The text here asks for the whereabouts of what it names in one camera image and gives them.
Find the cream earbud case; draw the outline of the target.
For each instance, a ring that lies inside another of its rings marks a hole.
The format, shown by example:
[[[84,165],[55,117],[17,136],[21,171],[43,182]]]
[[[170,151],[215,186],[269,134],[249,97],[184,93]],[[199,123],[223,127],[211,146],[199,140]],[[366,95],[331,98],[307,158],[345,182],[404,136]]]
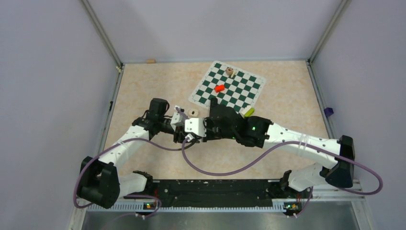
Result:
[[[199,111],[196,109],[190,109],[188,111],[188,116],[190,117],[198,117],[199,116]]]

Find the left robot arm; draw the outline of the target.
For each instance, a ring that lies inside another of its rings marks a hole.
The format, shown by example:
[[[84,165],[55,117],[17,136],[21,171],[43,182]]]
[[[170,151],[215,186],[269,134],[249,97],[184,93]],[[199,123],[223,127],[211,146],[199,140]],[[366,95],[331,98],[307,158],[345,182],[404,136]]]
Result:
[[[172,151],[152,141],[160,132],[173,135],[175,139],[187,136],[184,125],[188,117],[184,110],[176,106],[174,114],[167,116],[169,108],[168,101],[153,98],[144,114],[135,119],[112,146],[82,161],[73,192],[75,207],[82,207],[77,202],[78,198],[87,200],[89,204],[111,208],[121,197],[137,193],[142,198],[148,198],[153,194],[152,176],[148,173],[134,171],[127,176],[119,176],[118,172],[145,143]]]

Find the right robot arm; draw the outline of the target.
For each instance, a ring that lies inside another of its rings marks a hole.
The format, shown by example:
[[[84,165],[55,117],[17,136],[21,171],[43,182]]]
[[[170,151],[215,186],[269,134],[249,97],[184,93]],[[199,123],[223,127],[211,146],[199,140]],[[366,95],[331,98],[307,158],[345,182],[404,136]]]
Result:
[[[310,166],[284,173],[280,186],[286,197],[321,184],[353,186],[354,166],[347,160],[353,160],[355,153],[353,138],[349,136],[326,139],[306,135],[263,117],[243,117],[223,104],[210,105],[205,128],[206,140],[234,139],[246,147],[278,148],[314,161]]]

